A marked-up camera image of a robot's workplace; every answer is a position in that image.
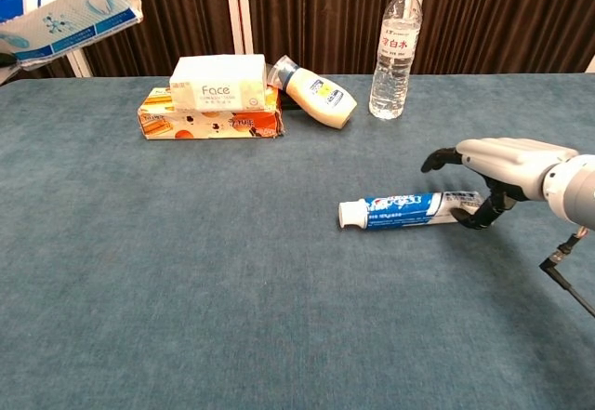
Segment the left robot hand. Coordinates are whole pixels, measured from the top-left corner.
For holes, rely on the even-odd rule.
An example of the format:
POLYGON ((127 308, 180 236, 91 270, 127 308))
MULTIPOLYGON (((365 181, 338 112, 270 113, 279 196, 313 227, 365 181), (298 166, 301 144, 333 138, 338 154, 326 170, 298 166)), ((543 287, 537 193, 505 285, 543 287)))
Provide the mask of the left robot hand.
POLYGON ((0 85, 6 83, 19 70, 19 61, 13 54, 0 53, 0 85))

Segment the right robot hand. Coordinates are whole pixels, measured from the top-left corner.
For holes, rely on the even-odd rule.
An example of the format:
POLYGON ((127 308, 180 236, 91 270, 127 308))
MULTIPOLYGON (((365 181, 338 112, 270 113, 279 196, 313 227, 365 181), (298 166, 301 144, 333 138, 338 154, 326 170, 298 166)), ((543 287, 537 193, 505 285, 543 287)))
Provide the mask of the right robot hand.
POLYGON ((474 213, 455 208, 451 215, 466 228, 483 230, 519 202, 546 201, 546 177, 579 152, 534 139, 465 139, 432 152, 421 171, 463 165, 483 177, 490 194, 474 213))

